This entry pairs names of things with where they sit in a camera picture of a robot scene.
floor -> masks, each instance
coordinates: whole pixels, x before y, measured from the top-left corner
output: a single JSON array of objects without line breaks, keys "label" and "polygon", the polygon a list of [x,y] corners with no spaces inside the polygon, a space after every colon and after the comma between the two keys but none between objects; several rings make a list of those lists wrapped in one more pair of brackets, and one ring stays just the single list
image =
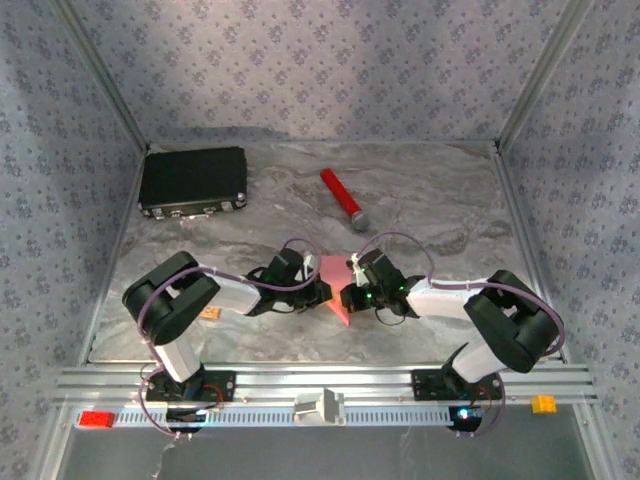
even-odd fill
[{"label": "floor", "polygon": [[208,428],[176,442],[151,428],[71,429],[60,478],[592,480],[571,406],[539,417],[510,405],[482,440],[422,426]]},{"label": "floor", "polygon": [[[398,230],[423,241],[436,258],[436,278],[490,276],[508,268],[524,276],[489,143],[286,144],[245,147],[246,208],[193,220],[149,220],[133,209],[115,273],[99,314],[92,362],[146,360],[122,293],[170,255],[187,250],[202,264],[243,274],[266,265],[290,237],[312,239],[324,254],[350,254],[378,232]],[[322,183],[332,167],[369,213],[356,233]],[[378,245],[405,276],[424,274],[427,260],[402,238]],[[372,312],[345,327],[326,307],[304,314],[242,317],[222,312],[187,332],[204,361],[443,361],[476,338],[470,322],[408,319],[387,327]]]}]

patterned wallpaper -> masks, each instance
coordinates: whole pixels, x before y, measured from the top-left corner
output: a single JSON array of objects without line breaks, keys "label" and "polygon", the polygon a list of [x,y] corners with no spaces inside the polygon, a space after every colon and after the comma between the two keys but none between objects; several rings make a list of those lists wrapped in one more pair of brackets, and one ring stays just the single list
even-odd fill
[{"label": "patterned wallpaper", "polygon": [[494,138],[566,0],[72,0],[155,144]]},{"label": "patterned wallpaper", "polygon": [[0,478],[78,358],[139,159],[46,2],[0,2]]},{"label": "patterned wallpaper", "polygon": [[506,155],[577,360],[640,478],[640,6],[596,0]]}]

pink block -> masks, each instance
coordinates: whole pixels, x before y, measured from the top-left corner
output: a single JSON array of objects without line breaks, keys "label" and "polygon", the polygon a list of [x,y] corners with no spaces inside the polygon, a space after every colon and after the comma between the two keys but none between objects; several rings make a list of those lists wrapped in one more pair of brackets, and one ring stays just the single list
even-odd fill
[{"label": "pink block", "polygon": [[322,265],[320,266],[322,281],[329,284],[333,294],[333,298],[327,302],[327,306],[347,327],[351,322],[349,321],[349,312],[342,306],[340,301],[340,291],[351,283],[352,274],[347,267],[349,258],[346,255],[323,255]]}]

purple cable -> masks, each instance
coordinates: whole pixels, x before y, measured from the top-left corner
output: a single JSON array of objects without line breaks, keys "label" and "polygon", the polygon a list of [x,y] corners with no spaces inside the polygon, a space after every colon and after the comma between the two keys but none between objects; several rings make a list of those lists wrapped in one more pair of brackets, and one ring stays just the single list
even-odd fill
[{"label": "purple cable", "polygon": [[144,380],[142,380],[140,382],[140,386],[138,387],[138,403],[140,404],[140,408],[142,409],[142,413],[144,413],[144,416],[147,417],[147,420],[149,420],[151,422],[151,425],[153,425],[153,427],[158,430],[161,433],[164,433],[165,435],[169,435],[171,437],[176,437],[178,434],[174,433],[170,430],[165,429],[162,425],[160,425],[158,422],[156,422],[153,417],[151,416],[151,414],[149,413],[149,410],[147,410],[146,405],[144,404],[144,400],[142,398],[142,391],[144,390],[145,385],[147,385],[149,383],[149,380],[151,380],[151,377],[153,377],[154,375],[164,372],[164,366],[159,366],[158,368],[156,368],[153,372],[151,372],[149,375],[147,375],[146,377],[144,377]]},{"label": "purple cable", "polygon": [[156,361],[158,363],[162,363],[162,361],[160,360],[160,357],[158,356],[155,348],[151,344],[151,341],[149,340],[147,335],[144,333],[143,324],[144,324],[144,319],[145,319],[147,313],[149,312],[149,308],[151,308],[151,304],[160,295],[162,295],[162,293],[167,288],[169,288],[171,285],[173,285],[175,282],[177,282],[181,278],[186,277],[187,275],[191,275],[192,273],[196,273],[196,272],[201,272],[201,273],[206,273],[206,274],[212,275],[214,277],[218,276],[218,277],[226,278],[227,280],[232,280],[232,281],[236,281],[236,282],[240,282],[240,283],[248,283],[248,284],[253,285],[255,287],[262,287],[262,288],[266,288],[268,290],[274,290],[276,292],[295,292],[297,290],[302,290],[307,285],[310,285],[312,282],[314,282],[316,277],[320,273],[320,266],[322,265],[322,254],[320,253],[320,250],[318,249],[318,247],[315,246],[314,243],[310,242],[309,240],[305,240],[304,238],[290,238],[289,240],[287,240],[285,242],[285,244],[284,244],[284,246],[282,248],[286,247],[287,245],[289,245],[290,243],[293,243],[293,242],[304,242],[304,243],[307,243],[308,245],[311,245],[311,247],[313,247],[313,249],[315,250],[316,257],[318,258],[318,264],[316,266],[315,271],[313,272],[313,274],[306,281],[302,282],[300,285],[295,285],[293,287],[279,287],[277,285],[269,285],[268,283],[255,282],[253,280],[248,280],[248,279],[243,278],[243,277],[237,277],[235,275],[230,275],[228,273],[220,272],[217,269],[213,269],[213,268],[210,268],[210,267],[198,266],[198,267],[187,268],[186,270],[182,270],[181,272],[176,273],[171,278],[169,278],[167,281],[165,281],[162,285],[160,285],[158,288],[156,288],[156,290],[151,294],[151,296],[144,303],[144,305],[142,306],[142,309],[140,309],[140,313],[138,314],[138,321],[137,321],[138,333],[147,342],[147,345],[149,346],[149,349],[151,350],[151,353],[153,354],[153,356],[156,359]]},{"label": "purple cable", "polygon": [[534,303],[538,307],[540,307],[544,312],[551,317],[553,323],[556,324],[558,328],[558,341],[556,344],[547,350],[544,356],[553,355],[558,352],[562,346],[564,345],[565,340],[565,331],[564,331],[564,323],[560,316],[545,302],[540,300],[535,295],[531,295],[530,293],[525,292],[524,290],[520,290],[519,288],[512,287],[510,285],[502,285],[500,283],[491,283],[491,282],[475,282],[475,283],[453,283],[453,284],[442,284],[434,282],[431,284],[433,288],[437,288],[440,290],[467,290],[471,288],[495,288],[496,290],[503,290],[505,292],[510,292],[519,297],[524,298],[525,300],[529,300],[531,303]]},{"label": "purple cable", "polygon": [[475,437],[480,437],[482,435],[486,435],[487,433],[495,430],[498,424],[500,423],[500,421],[502,420],[502,417],[504,417],[504,409],[507,406],[507,395],[504,391],[504,380],[502,380],[502,377],[500,376],[499,373],[496,373],[496,377],[498,377],[498,382],[500,382],[500,395],[502,395],[502,401],[500,402],[498,413],[496,413],[496,416],[493,417],[493,420],[491,421],[491,423],[487,428],[480,430],[479,432],[458,432],[459,434],[458,436],[475,438]]},{"label": "purple cable", "polygon": [[318,249],[318,247],[315,246],[314,243],[312,243],[309,240],[305,240],[304,238],[290,238],[284,243],[284,246],[282,248],[286,247],[287,245],[293,242],[304,242],[304,243],[307,243],[308,245],[311,245],[311,247],[313,247],[315,251],[316,257],[318,258],[318,264],[316,266],[315,271],[306,281],[302,282],[300,285],[295,285],[293,287],[279,287],[277,285],[269,285],[268,283],[254,282],[252,280],[247,280],[246,278],[243,278],[243,277],[237,277],[235,275],[230,275],[228,273],[218,272],[216,269],[213,269],[213,268],[198,266],[198,267],[187,268],[186,270],[182,270],[181,272],[178,272],[175,275],[173,275],[171,278],[165,281],[162,285],[156,288],[156,290],[151,294],[151,296],[144,303],[144,305],[140,309],[140,313],[138,314],[138,320],[136,321],[136,326],[138,328],[138,333],[144,339],[145,343],[149,347],[149,351],[151,352],[151,355],[156,360],[156,362],[158,362],[158,368],[156,368],[153,372],[147,375],[142,382],[140,382],[140,386],[138,387],[138,401],[140,403],[140,407],[142,408],[142,412],[147,417],[147,419],[151,422],[151,424],[156,428],[156,430],[159,430],[165,435],[172,435],[172,436],[175,435],[174,433],[162,428],[162,426],[151,417],[151,415],[149,414],[149,411],[144,405],[144,400],[142,398],[144,386],[149,382],[151,377],[165,371],[164,364],[162,363],[162,359],[160,358],[160,356],[158,355],[158,352],[156,351],[155,347],[151,343],[151,339],[145,334],[143,329],[144,319],[147,313],[149,312],[149,308],[151,308],[151,304],[160,295],[162,295],[162,293],[167,288],[173,285],[176,281],[186,277],[187,275],[191,275],[192,273],[196,273],[196,272],[206,273],[214,277],[219,276],[222,278],[226,278],[227,280],[233,280],[240,283],[249,283],[255,287],[262,287],[262,288],[274,290],[277,292],[295,292],[297,290],[301,290],[305,288],[307,285],[310,285],[313,281],[315,281],[316,277],[320,273],[320,266],[322,265],[322,255],[320,253],[320,250]]},{"label": "purple cable", "polygon": [[358,258],[360,258],[362,256],[362,252],[364,252],[364,249],[367,248],[369,245],[371,245],[373,242],[375,242],[376,240],[378,240],[380,237],[384,237],[386,235],[398,235],[400,237],[404,237],[404,238],[408,238],[409,240],[411,240],[413,243],[417,244],[422,251],[424,252],[424,254],[427,256],[427,258],[429,259],[429,272],[427,273],[427,281],[429,282],[429,285],[431,285],[431,279],[433,278],[433,274],[436,271],[436,262],[433,260],[433,257],[431,256],[431,254],[429,253],[429,250],[427,250],[424,245],[422,245],[415,237],[412,237],[411,235],[407,235],[406,233],[402,233],[402,232],[382,232],[382,233],[378,233],[377,235],[374,235],[373,237],[371,237],[369,239],[369,241],[367,243],[364,244],[364,246],[360,249],[360,251],[358,252]]}]

